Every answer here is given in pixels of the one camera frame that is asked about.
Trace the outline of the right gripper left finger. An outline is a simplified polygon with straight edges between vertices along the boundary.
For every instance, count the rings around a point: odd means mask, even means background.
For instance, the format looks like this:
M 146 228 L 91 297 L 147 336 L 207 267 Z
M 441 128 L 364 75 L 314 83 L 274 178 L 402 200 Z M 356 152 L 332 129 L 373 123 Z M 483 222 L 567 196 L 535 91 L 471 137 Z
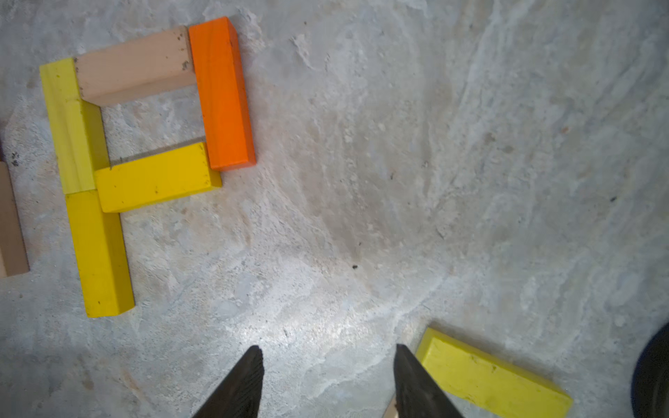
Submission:
M 256 418 L 259 416 L 265 369 L 263 353 L 251 346 L 193 418 Z

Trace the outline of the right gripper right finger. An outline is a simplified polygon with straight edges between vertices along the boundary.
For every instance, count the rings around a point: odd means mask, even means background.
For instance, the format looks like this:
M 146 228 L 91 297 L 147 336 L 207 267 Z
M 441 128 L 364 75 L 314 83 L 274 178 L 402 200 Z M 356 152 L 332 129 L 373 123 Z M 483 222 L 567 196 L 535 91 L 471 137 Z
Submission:
M 404 344 L 397 344 L 393 372 L 395 408 L 399 418 L 463 418 Z

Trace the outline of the tan block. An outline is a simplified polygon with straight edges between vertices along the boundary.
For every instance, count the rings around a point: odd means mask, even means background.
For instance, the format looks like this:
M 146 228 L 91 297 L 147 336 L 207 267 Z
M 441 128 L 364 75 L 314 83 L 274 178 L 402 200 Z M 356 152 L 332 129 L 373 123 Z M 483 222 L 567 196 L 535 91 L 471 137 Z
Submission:
M 25 250 L 17 206 L 8 165 L 1 162 L 1 278 L 28 273 L 30 266 Z
M 188 29 L 178 26 L 75 58 L 83 100 L 114 106 L 194 85 Z
M 398 412 L 397 412 L 397 399 L 393 398 L 386 408 L 383 418 L 397 418 L 398 417 Z

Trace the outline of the yellow block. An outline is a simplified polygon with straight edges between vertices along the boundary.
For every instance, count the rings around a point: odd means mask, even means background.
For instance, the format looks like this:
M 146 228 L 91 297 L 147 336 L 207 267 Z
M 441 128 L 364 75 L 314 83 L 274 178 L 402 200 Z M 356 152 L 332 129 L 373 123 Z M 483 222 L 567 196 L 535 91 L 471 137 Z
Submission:
M 94 176 L 104 212 L 128 212 L 222 186 L 204 143 L 97 170 Z
M 441 390 L 500 417 L 565 417 L 573 399 L 559 386 L 431 327 L 416 358 Z
M 101 109 L 82 99 L 72 57 L 39 73 L 63 192 L 94 190 L 95 172 L 110 166 Z
M 64 198 L 87 316 L 131 310 L 135 301 L 120 216 L 102 211 L 96 190 Z

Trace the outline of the orange block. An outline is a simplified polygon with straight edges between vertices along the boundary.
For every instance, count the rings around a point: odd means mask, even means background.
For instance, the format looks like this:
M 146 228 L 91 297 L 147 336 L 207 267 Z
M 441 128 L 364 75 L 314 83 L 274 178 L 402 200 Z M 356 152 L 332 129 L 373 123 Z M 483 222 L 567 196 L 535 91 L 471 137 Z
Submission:
M 238 34 L 228 17 L 188 29 L 210 167 L 256 164 Z

